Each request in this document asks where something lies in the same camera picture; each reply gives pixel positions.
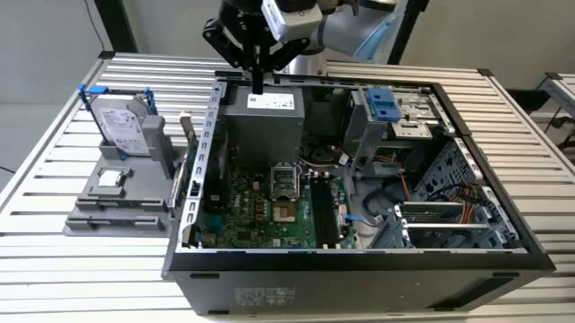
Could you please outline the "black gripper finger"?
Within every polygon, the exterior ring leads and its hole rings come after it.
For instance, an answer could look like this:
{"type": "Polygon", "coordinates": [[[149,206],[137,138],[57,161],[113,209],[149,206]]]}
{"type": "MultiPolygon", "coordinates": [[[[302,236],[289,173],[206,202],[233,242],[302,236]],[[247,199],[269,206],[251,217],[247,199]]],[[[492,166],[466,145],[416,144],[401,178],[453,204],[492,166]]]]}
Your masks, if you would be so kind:
{"type": "Polygon", "coordinates": [[[270,40],[261,44],[258,58],[258,94],[263,94],[265,74],[273,71],[279,71],[289,65],[295,57],[310,46],[310,39],[299,38],[291,40],[274,52],[271,52],[273,45],[274,43],[270,40]]]}
{"type": "Polygon", "coordinates": [[[257,48],[247,43],[239,47],[226,35],[226,27],[221,19],[210,19],[203,29],[203,38],[217,52],[235,68],[251,73],[253,93],[258,94],[258,57],[257,48]]]}

